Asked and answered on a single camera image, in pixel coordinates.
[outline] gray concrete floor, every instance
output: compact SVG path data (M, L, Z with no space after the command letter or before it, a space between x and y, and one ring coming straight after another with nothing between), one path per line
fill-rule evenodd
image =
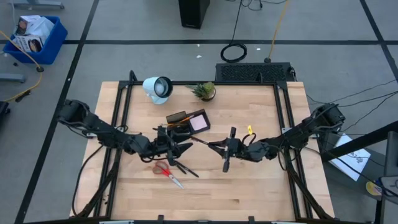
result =
M394 27L398 2L366 0L383 37L398 40ZM17 9L16 15L59 16L69 31L68 40L80 39L93 0L63 1L65 9L31 11ZM258 7L254 1L252 7ZM242 8L236 39L271 39L283 4L264 3L262 11ZM178 1L99 2L88 40L172 40L230 39L237 2L213 0L200 30L180 26ZM0 0L0 29L12 30L11 8ZM377 40L357 0L291 0L279 31L284 40ZM60 96L77 45L68 44L53 65L46 65L40 86L20 103L11 103L12 113L0 126L0 222L12 223L24 196L30 175L41 150L50 120ZM95 108L101 82L125 80L133 69L139 80L165 75L174 80L213 80L215 64L221 63L220 44L172 45L85 45L78 62L68 98L87 102ZM242 62L262 62L270 45L248 44ZM398 46L389 45L398 58ZM228 56L239 50L227 51ZM290 62L307 93L320 101L330 101L373 85L394 79L379 45L276 45L274 62ZM0 57L0 72L23 73L24 84L0 83L0 99L8 98L36 82L32 65L19 63L11 56ZM397 90L397 83L377 88L340 102L342 105ZM342 109L346 124L354 123L381 100ZM378 110L353 126L347 133L366 133L397 119L398 98L392 97ZM26 222L67 218L73 187L81 166L86 141L63 126L57 126L49 154L40 175ZM385 153L385 143L370 147ZM357 222L374 218L376 202L367 196L329 182L336 216ZM394 223L397 206L387 209L386 223Z

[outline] scissor blade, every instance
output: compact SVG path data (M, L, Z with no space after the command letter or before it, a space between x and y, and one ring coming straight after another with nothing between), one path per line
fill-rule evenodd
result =
M182 184L173 176L173 174L169 175L170 179L172 179L172 181L177 184L181 189L184 189L184 187L182 186Z

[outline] yellow cable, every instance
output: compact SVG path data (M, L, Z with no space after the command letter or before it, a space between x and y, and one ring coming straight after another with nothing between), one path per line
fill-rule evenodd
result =
M268 55L269 59L271 59L271 54L272 54L272 51L274 49L274 42L275 42L275 39L276 39L276 34L278 33L278 30L280 28L280 23L282 23L282 19L285 16L286 9L287 9L288 5L289 5L289 0L286 1L285 6L284 6L284 10L282 11L282 14L279 17L278 24L276 25L276 29L275 29L275 32L274 32L274 38L272 38L271 50L269 51L269 55Z
M24 50L22 50L18 45L16 45L16 44L14 43L14 41L12 41L3 31L0 30L0 34L3 35L9 42L11 42L16 48L18 48L18 49L19 49L22 53L24 53L27 57L29 57L29 58L36 64L36 67L37 67L37 68L39 68L39 69L41 68L41 66L40 66L28 53L26 53L26 52L25 52ZM43 77L43 73L42 73L42 72L39 72L39 74L40 74L39 80L37 81L37 83L36 83L34 86L32 86L32 87L28 88L27 90L22 91L22 92L18 93L17 95L15 95L15 96L13 96L13 97L11 97L11 98L9 98L9 99L6 99L6 100L4 100L4 101L5 101L5 102L11 101L11 100L13 100L13 99L15 99L15 98L17 98L17 97L23 95L26 91L33 90L34 88L36 88L36 87L40 84L40 82L42 81L42 77Z

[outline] plant pot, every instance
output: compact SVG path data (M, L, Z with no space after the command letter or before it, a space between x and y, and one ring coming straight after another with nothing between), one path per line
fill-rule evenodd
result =
M200 98L204 102L209 102L211 101L214 97L216 96L216 89L214 89L214 94L210 98Z

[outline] small succulent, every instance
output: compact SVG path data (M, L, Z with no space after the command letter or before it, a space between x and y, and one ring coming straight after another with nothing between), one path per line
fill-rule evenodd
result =
M197 85L187 85L187 88L192 90L192 93L200 99L209 99L213 96L215 87L212 82L197 84Z

